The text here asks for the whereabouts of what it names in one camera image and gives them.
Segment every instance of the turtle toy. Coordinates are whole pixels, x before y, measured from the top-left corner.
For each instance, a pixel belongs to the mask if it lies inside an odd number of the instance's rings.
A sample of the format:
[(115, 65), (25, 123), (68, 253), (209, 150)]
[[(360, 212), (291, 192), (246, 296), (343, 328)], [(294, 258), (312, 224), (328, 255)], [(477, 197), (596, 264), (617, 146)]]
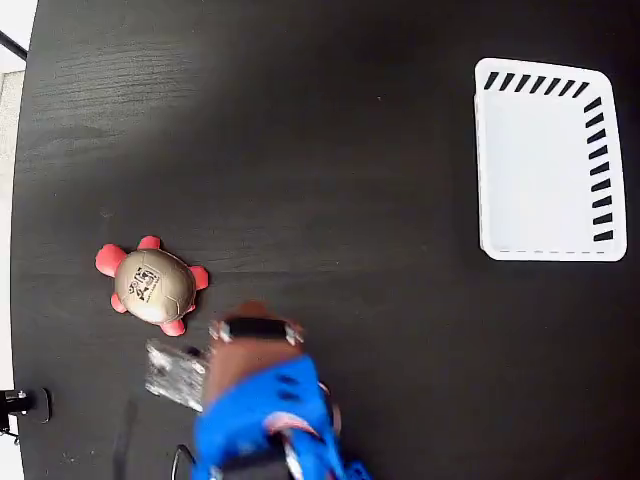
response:
[(116, 312), (129, 311), (172, 337), (184, 333), (182, 317), (196, 308), (196, 291), (209, 286), (203, 267), (188, 267), (160, 250), (160, 239), (153, 236), (128, 255), (117, 245), (105, 245), (96, 255), (96, 268), (115, 279), (111, 306)]

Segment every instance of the black stripe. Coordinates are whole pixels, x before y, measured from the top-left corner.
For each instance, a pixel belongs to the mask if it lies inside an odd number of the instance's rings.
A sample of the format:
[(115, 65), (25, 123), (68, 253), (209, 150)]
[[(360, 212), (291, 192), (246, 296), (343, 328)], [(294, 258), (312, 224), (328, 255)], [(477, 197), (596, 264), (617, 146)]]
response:
[(578, 87), (578, 90), (576, 90), (576, 93), (573, 94), (572, 98), (577, 98), (578, 95), (584, 92), (584, 89), (587, 88), (588, 86), (589, 86), (589, 82), (582, 82), (582, 85)]
[(600, 140), (600, 139), (602, 139), (602, 138), (604, 138), (606, 136), (607, 136), (607, 132), (603, 128), (602, 130), (594, 133), (589, 138), (587, 138), (587, 143), (597, 142), (598, 140)]
[(599, 173), (606, 172), (607, 170), (609, 170), (609, 162), (604, 162), (602, 165), (592, 168), (589, 171), (589, 175), (597, 175)]
[(562, 97), (565, 93), (567, 93), (569, 89), (573, 87), (574, 83), (576, 83), (575, 80), (567, 80), (567, 84), (564, 87), (562, 87), (562, 90), (560, 90), (560, 95), (558, 96)]
[(589, 105), (584, 107), (584, 113), (587, 113), (589, 110), (593, 110), (594, 108), (599, 107), (600, 105), (602, 105), (602, 99), (600, 97), (598, 97), (593, 102), (591, 102)]
[(604, 215), (600, 215), (599, 217), (596, 217), (593, 219), (594, 225), (602, 225), (603, 223), (610, 223), (610, 222), (613, 222), (612, 213), (605, 213)]
[(600, 207), (606, 207), (607, 205), (611, 205), (611, 195), (607, 195), (606, 197), (601, 198), (600, 200), (596, 200), (595, 202), (593, 202), (591, 206), (593, 208), (600, 208)]
[(593, 127), (595, 124), (600, 123), (603, 120), (604, 120), (604, 115), (599, 113), (598, 115), (593, 117), (591, 120), (589, 120), (584, 126), (587, 127), (587, 128)]
[(493, 82), (496, 81), (496, 78), (498, 78), (498, 72), (491, 72), (489, 74), (489, 78), (487, 79), (487, 83), (484, 84), (484, 89), (489, 90), (491, 88), (491, 85), (493, 85)]
[(547, 79), (547, 77), (538, 77), (538, 79), (536, 80), (536, 83), (533, 84), (533, 87), (531, 88), (531, 91), (529, 93), (536, 93), (538, 91), (538, 89), (540, 88), (540, 85), (542, 85), (542, 82), (544, 82)]
[(609, 230), (607, 232), (599, 233), (593, 236), (594, 242), (602, 242), (603, 240), (613, 240), (613, 230)]
[(513, 73), (507, 73), (507, 76), (504, 77), (504, 80), (502, 82), (502, 85), (500, 85), (500, 91), (502, 92), (505, 88), (507, 88), (507, 86), (511, 83), (511, 80), (513, 80), (513, 77), (515, 77), (515, 74)]
[(519, 92), (520, 90), (522, 90), (522, 87), (525, 86), (525, 84), (529, 81), (530, 78), (531, 78), (531, 75), (523, 75), (520, 81), (518, 82), (518, 86), (516, 87), (515, 91)]
[(591, 187), (592, 192), (597, 192), (598, 190), (604, 190), (605, 188), (609, 188), (611, 186), (611, 180), (608, 178), (599, 183), (596, 183)]
[(282, 373), (279, 373), (278, 375), (276, 375), (276, 380), (287, 385), (298, 385), (300, 383), (295, 378), (290, 377), (289, 375), (284, 375)]
[(556, 88), (556, 86), (560, 83), (560, 79), (559, 78), (554, 78), (553, 80), (551, 80), (551, 84), (549, 85), (549, 87), (545, 90), (544, 94), (545, 95), (549, 95), (554, 88)]
[(278, 397), (286, 402), (298, 403), (302, 400), (302, 398), (300, 398), (300, 395), (298, 395), (297, 393), (287, 392), (286, 390), (278, 390)]
[(589, 154), (589, 160), (593, 160), (594, 158), (598, 158), (598, 157), (604, 155), (605, 153), (609, 153), (609, 149), (607, 148), (606, 145), (603, 145), (599, 149), (594, 150), (593, 152), (591, 152)]

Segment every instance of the dark wooden surface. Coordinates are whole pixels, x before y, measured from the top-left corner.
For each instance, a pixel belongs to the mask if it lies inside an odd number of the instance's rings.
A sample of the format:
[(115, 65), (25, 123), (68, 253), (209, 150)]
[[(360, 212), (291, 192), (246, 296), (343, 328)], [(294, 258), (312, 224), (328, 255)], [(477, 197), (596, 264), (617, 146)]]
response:
[[(27, 480), (107, 479), (158, 329), (111, 310), (106, 242), (155, 234), (213, 286), (172, 344), (261, 298), (303, 323), (344, 440), (377, 479), (640, 476), (637, 3), (41, 1), (12, 236)], [(473, 67), (600, 70), (629, 251), (498, 263), (478, 248)], [(168, 478), (186, 409), (140, 394), (130, 478)]]

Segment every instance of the pink turtle leg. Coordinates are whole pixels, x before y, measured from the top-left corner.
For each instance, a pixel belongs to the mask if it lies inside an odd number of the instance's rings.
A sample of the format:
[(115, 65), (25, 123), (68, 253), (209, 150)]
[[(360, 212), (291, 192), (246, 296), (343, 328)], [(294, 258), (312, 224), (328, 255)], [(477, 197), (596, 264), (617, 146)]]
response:
[(158, 237), (154, 237), (153, 235), (148, 235), (140, 240), (140, 243), (138, 244), (138, 250), (140, 250), (141, 248), (153, 248), (157, 250), (158, 248), (160, 248), (160, 239)]
[(170, 337), (178, 337), (184, 333), (184, 323), (182, 319), (174, 320), (173, 322), (163, 323), (160, 325), (162, 331)]
[(96, 255), (96, 268), (109, 277), (115, 277), (120, 262), (126, 256), (127, 254), (120, 247), (108, 243)]
[(118, 313), (124, 313), (127, 311), (127, 307), (122, 305), (120, 298), (118, 298), (118, 294), (115, 292), (113, 295), (111, 295), (111, 306)]
[(189, 267), (196, 279), (196, 290), (202, 290), (209, 286), (209, 274), (203, 267)]

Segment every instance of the pink turtle head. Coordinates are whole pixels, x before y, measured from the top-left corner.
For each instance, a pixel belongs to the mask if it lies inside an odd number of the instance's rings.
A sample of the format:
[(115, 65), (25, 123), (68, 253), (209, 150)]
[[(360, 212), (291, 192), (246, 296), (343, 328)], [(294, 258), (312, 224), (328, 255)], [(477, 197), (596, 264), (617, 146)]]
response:
[(127, 254), (117, 245), (106, 244), (96, 255), (96, 268), (109, 277), (115, 277), (118, 267)]

